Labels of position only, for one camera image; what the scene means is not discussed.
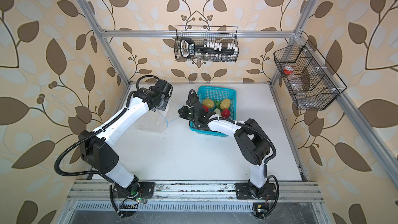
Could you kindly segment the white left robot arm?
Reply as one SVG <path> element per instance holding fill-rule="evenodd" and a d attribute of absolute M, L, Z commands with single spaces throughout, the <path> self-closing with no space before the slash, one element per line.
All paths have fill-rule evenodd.
<path fill-rule="evenodd" d="M 55 172 L 65 177 L 96 174 L 124 189 L 134 187 L 138 178 L 120 162 L 113 147 L 124 131 L 147 112 L 166 110 L 172 93 L 173 86 L 163 79 L 153 75 L 139 78 L 136 89 L 129 92 L 121 110 L 94 131 L 82 131 L 79 141 L 59 155 L 54 165 Z M 80 150 L 81 159 L 95 168 L 94 171 L 65 172 L 61 169 L 61 161 L 76 148 Z"/>

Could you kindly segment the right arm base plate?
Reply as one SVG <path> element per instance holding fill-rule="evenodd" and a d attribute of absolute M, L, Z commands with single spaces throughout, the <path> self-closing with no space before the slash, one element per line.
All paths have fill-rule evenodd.
<path fill-rule="evenodd" d="M 238 200 L 275 200 L 278 193 L 275 183 L 267 182 L 257 188 L 251 182 L 236 183 L 235 192 Z"/>

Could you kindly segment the yellow toy lemon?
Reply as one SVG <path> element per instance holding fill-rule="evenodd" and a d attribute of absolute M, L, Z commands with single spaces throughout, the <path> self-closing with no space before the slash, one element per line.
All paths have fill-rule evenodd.
<path fill-rule="evenodd" d="M 207 98 L 202 101 L 202 105 L 211 110 L 215 107 L 215 102 L 212 99 Z"/>

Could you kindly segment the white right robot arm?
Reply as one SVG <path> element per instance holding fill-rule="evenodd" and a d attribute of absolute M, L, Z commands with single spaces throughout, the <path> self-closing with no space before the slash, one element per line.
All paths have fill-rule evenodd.
<path fill-rule="evenodd" d="M 267 164 L 276 157 L 276 147 L 254 119 L 236 121 L 206 111 L 196 91 L 188 93 L 180 118 L 190 121 L 196 130 L 222 133 L 235 138 L 243 157 L 250 163 L 248 191 L 255 199 L 263 199 L 273 191 L 279 197 L 279 183 L 274 175 L 267 175 Z"/>

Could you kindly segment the yellow toy potato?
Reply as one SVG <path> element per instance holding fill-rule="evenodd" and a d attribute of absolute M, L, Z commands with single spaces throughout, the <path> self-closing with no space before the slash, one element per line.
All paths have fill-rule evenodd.
<path fill-rule="evenodd" d="M 224 99 L 224 100 L 221 101 L 221 103 L 219 105 L 219 108 L 221 110 L 225 110 L 225 109 L 228 110 L 230 108 L 230 106 L 231 106 L 231 100 L 230 99 Z"/>

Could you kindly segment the white toy radish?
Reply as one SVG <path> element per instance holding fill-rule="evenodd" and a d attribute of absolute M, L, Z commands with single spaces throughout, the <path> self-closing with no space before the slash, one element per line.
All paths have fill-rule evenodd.
<path fill-rule="evenodd" d="M 221 117 L 221 110 L 218 108 L 214 109 L 214 113 Z"/>

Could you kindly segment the red toy apple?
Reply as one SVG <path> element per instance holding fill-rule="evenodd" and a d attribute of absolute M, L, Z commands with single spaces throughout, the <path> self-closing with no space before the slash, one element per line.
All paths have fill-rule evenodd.
<path fill-rule="evenodd" d="M 223 109 L 222 112 L 221 112 L 221 116 L 222 117 L 229 118 L 230 115 L 231 115 L 231 112 L 230 112 L 229 109 Z"/>

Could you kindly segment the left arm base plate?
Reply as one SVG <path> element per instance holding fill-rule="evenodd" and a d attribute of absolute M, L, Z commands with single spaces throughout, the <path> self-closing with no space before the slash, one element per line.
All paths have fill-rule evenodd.
<path fill-rule="evenodd" d="M 114 197 L 118 199 L 146 199 L 153 196 L 154 188 L 155 182 L 153 181 L 136 181 L 127 188 L 115 184 L 112 193 Z"/>

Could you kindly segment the teal plastic basket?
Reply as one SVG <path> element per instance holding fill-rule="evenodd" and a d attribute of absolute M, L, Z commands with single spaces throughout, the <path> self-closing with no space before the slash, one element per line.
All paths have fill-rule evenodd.
<path fill-rule="evenodd" d="M 237 93 L 234 89 L 222 88 L 222 87 L 210 87 L 210 86 L 201 86 L 197 91 L 191 90 L 188 94 L 196 94 L 199 97 L 199 100 L 202 104 L 204 99 L 212 99 L 215 102 L 215 107 L 211 110 L 211 117 L 207 123 L 206 128 L 196 128 L 191 122 L 189 122 L 190 129 L 199 134 L 206 134 L 212 136 L 221 136 L 221 137 L 233 137 L 235 132 L 240 129 L 238 125 L 236 125 L 236 98 Z M 215 108 L 219 108 L 219 105 L 222 100 L 230 99 L 231 106 L 229 108 L 231 115 L 229 118 L 220 117 L 214 113 Z"/>

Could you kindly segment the red capped clear bottle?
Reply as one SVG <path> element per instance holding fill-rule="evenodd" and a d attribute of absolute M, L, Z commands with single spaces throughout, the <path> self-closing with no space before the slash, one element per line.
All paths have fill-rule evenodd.
<path fill-rule="evenodd" d="M 284 74 L 288 82 L 292 83 L 294 80 L 300 78 L 300 74 L 296 74 L 293 66 L 285 66 Z"/>

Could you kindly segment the clear zip top bag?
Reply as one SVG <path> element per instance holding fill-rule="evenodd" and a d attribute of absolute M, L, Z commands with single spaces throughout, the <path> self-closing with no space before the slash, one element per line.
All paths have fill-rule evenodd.
<path fill-rule="evenodd" d="M 139 117 L 133 124 L 133 127 L 140 131 L 151 132 L 151 133 L 162 133 L 170 125 L 170 121 L 167 119 L 167 113 L 169 111 L 168 100 L 161 103 L 157 109 L 150 110 L 146 114 Z"/>

